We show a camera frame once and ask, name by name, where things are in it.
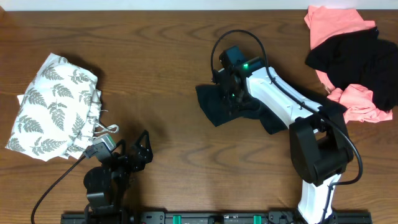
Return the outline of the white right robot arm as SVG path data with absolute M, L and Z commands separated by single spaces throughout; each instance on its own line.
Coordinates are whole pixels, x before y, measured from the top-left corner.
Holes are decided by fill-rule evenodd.
M 290 158 L 302 179 L 295 210 L 266 213 L 146 212 L 143 223 L 359 223 L 362 217 L 332 209 L 335 189 L 357 155 L 343 113 L 318 103 L 286 83 L 265 61 L 228 62 L 210 85 L 196 87 L 200 108 L 215 125 L 239 117 L 258 119 L 269 134 L 289 132 Z

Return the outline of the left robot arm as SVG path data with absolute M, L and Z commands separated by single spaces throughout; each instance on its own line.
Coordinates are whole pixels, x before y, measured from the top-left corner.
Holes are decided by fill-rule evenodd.
M 108 215 L 122 209 L 122 199 L 131 181 L 131 174 L 145 169 L 152 162 L 153 152 L 149 141 L 136 141 L 131 154 L 113 152 L 118 145 L 104 142 L 95 144 L 89 152 L 101 162 L 85 175 L 83 183 L 86 197 L 96 215 Z

